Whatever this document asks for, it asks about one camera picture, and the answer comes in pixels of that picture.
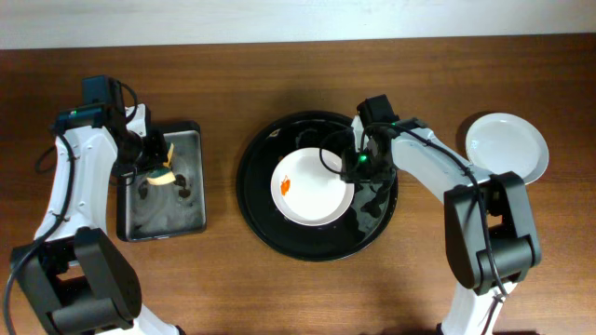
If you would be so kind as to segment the green yellow sponge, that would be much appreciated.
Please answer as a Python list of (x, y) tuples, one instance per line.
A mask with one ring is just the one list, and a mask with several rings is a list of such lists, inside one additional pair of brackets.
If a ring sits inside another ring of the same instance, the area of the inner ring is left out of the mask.
[(175, 174), (172, 172), (172, 157), (174, 151), (174, 144), (168, 142), (167, 160), (159, 168), (154, 169), (147, 174), (146, 180), (149, 184), (154, 186), (161, 186), (176, 181)]

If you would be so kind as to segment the white plate bottom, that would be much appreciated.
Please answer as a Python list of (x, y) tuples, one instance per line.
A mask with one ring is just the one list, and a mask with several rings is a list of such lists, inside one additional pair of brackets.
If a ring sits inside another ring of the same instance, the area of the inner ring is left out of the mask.
[[(318, 227), (339, 219), (350, 207), (355, 185), (336, 173), (342, 165), (339, 155), (311, 147), (284, 156), (275, 167), (270, 192), (281, 214), (299, 225)], [(279, 186), (285, 176), (291, 180), (285, 196)]]

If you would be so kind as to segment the white plate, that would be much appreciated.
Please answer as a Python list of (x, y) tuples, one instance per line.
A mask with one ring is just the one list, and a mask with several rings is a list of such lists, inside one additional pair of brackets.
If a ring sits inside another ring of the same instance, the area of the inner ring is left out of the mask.
[(533, 152), (526, 160), (522, 179), (525, 184), (530, 184), (539, 180), (546, 172), (549, 166), (549, 150), (539, 148)]
[(468, 159), (496, 174), (514, 172), (522, 178), (526, 160), (548, 145), (538, 129), (514, 114), (492, 113), (480, 117), (468, 128)]
[[(275, 167), (270, 192), (281, 214), (299, 225), (318, 227), (339, 219), (350, 207), (355, 185), (336, 173), (342, 165), (339, 155), (311, 147), (284, 156)], [(291, 180), (285, 196), (279, 186), (285, 176)]]

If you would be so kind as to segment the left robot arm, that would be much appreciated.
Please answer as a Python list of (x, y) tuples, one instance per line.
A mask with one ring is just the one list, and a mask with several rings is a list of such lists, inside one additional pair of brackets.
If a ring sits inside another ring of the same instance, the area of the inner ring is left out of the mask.
[(108, 75), (84, 79), (82, 105), (60, 112), (51, 127), (57, 158), (52, 192), (33, 242), (11, 252), (2, 299), (8, 333), (15, 331), (15, 286), (48, 334), (183, 331), (143, 304), (138, 276), (107, 235), (112, 178), (121, 187), (141, 173), (152, 184), (175, 180), (173, 144), (150, 126), (142, 107), (126, 108), (128, 88)]

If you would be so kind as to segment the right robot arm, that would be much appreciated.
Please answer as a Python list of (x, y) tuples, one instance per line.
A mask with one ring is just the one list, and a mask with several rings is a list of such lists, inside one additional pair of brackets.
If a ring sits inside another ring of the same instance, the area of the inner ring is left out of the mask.
[(457, 284), (437, 332), (492, 333), (510, 293), (542, 259), (524, 181), (470, 163), (421, 120), (399, 118), (385, 95), (364, 100), (357, 111), (341, 179), (375, 183), (382, 197), (405, 171), (440, 200), (446, 257)]

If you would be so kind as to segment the round black serving tray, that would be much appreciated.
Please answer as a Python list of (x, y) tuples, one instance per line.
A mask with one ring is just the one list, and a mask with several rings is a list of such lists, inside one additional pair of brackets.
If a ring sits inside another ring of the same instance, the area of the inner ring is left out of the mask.
[(318, 227), (287, 219), (270, 191), (275, 167), (298, 149), (323, 147), (340, 154), (345, 115), (307, 111), (284, 116), (262, 129), (248, 145), (237, 171), (237, 201), (249, 227), (269, 247), (302, 261), (333, 261), (369, 246), (389, 224), (398, 202), (399, 183), (361, 183), (347, 211)]

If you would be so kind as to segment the metal soapy water tray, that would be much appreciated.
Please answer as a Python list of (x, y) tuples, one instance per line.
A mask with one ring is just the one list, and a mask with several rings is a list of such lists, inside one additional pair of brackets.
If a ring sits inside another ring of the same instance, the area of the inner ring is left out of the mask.
[(157, 128), (174, 144), (175, 181), (152, 185), (139, 173), (117, 182), (116, 235), (124, 242), (199, 234), (206, 229), (200, 126), (182, 121)]

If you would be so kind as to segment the orange sauce stain bottom plate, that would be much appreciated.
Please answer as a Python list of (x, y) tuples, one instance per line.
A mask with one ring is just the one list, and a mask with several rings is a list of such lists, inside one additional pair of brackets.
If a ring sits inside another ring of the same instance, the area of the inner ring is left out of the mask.
[(291, 187), (291, 180), (289, 179), (288, 176), (285, 176), (279, 186), (281, 195), (285, 196), (286, 193), (290, 190), (290, 187)]

